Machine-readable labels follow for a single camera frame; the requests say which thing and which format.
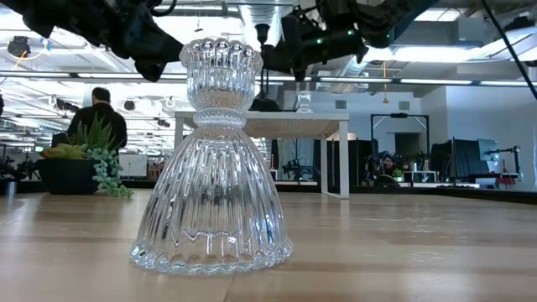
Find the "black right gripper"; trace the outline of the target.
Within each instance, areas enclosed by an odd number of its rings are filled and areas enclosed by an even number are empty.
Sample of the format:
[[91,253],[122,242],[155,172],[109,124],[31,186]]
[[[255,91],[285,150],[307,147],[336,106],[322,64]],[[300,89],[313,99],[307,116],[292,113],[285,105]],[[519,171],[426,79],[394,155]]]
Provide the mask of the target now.
[[284,41],[261,46],[263,68],[291,72],[304,81],[309,65],[347,55],[363,58],[368,48],[360,35],[354,6],[294,7],[281,19]]

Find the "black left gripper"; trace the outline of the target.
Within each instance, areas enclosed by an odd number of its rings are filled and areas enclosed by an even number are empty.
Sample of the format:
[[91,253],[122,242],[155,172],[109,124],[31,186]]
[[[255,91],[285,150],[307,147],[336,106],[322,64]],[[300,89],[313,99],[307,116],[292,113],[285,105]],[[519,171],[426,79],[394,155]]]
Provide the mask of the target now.
[[180,60],[183,44],[152,21],[151,2],[90,2],[96,27],[90,44],[105,46],[116,56],[132,58],[137,72],[157,82],[167,62]]

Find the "clear ribbed glass candle holder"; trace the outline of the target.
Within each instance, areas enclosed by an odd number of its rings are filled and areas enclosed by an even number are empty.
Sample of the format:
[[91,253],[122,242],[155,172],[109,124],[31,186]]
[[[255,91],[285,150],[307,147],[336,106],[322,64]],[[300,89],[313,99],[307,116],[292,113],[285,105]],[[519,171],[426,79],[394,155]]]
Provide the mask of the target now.
[[176,147],[129,251],[161,273],[230,274],[273,267],[293,244],[273,178],[244,132],[261,54],[198,39],[180,53],[195,129]]
[[312,113],[312,109],[310,108],[311,93],[309,91],[299,91],[296,96],[296,112]]

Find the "black metal candlestick holder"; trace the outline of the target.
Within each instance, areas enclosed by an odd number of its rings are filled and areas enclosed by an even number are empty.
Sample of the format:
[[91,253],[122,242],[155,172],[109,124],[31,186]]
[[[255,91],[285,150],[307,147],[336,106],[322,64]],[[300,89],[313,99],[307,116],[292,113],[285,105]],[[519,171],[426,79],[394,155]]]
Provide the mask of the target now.
[[[261,55],[264,55],[265,44],[268,40],[270,26],[266,23],[260,23],[255,26],[257,39],[261,46]],[[255,96],[253,104],[250,107],[253,112],[281,112],[279,104],[269,98],[269,70],[264,66],[260,73],[260,91]]]

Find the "ceiling light strip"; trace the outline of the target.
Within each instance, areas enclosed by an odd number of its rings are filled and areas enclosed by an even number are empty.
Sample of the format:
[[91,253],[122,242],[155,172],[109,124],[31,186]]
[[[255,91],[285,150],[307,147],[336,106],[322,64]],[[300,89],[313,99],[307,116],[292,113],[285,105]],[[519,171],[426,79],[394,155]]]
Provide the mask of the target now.
[[314,76],[308,80],[318,83],[347,83],[347,84],[391,84],[391,85],[427,85],[427,86],[473,86],[479,81],[469,80],[438,80],[414,78],[376,78],[376,77],[331,77]]

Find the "artificial succulent in black pot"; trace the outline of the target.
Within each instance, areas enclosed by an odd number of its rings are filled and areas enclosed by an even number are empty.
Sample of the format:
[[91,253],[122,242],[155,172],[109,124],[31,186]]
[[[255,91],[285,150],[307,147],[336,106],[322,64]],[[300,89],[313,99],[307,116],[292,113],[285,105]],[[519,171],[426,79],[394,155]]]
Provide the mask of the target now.
[[40,153],[35,166],[45,188],[55,195],[92,195],[130,198],[133,192],[122,184],[118,146],[112,124],[95,116],[91,125],[79,124],[71,135],[59,133],[50,148]]

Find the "dark computer monitor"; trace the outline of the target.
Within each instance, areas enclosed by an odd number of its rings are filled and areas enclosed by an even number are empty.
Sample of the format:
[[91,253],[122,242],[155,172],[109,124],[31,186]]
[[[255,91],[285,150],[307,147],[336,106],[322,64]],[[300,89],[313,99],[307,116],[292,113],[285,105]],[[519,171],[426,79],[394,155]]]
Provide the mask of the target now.
[[454,138],[434,143],[430,151],[430,167],[439,173],[440,180],[474,181],[479,174],[491,174],[494,167],[482,159],[484,139]]

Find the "silver ventilation duct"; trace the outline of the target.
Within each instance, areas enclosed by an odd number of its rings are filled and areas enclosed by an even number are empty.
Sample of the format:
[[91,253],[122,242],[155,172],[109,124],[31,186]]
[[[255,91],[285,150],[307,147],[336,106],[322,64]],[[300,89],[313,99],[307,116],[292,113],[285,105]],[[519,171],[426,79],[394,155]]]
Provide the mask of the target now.
[[281,35],[281,12],[279,7],[273,5],[244,5],[240,7],[240,12],[244,21],[244,41],[247,44],[254,49],[259,49],[260,43],[255,26],[261,23],[269,26],[265,44],[276,45],[279,42]]

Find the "black rig frame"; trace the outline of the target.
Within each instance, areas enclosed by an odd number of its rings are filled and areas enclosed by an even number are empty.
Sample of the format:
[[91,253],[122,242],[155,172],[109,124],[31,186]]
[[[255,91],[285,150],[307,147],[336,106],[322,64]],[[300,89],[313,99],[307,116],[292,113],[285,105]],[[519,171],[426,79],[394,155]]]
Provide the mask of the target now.
[[375,141],[375,128],[380,124],[385,118],[397,118],[397,119],[406,119],[413,118],[417,123],[419,123],[426,131],[426,148],[425,155],[427,158],[430,157],[430,116],[422,114],[408,114],[404,112],[396,113],[374,113],[370,115],[370,136],[371,136],[371,157],[376,160],[375,169],[380,171],[383,169],[383,160],[378,154],[378,148],[374,145]]

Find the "black aluminium frame rails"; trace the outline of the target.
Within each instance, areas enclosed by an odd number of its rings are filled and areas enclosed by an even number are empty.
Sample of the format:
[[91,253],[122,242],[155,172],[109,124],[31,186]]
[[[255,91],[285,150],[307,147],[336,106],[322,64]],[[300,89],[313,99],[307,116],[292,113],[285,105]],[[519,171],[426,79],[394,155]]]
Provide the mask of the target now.
[[351,195],[438,195],[474,200],[491,200],[537,206],[537,192],[473,189],[470,187],[360,187],[350,188]]

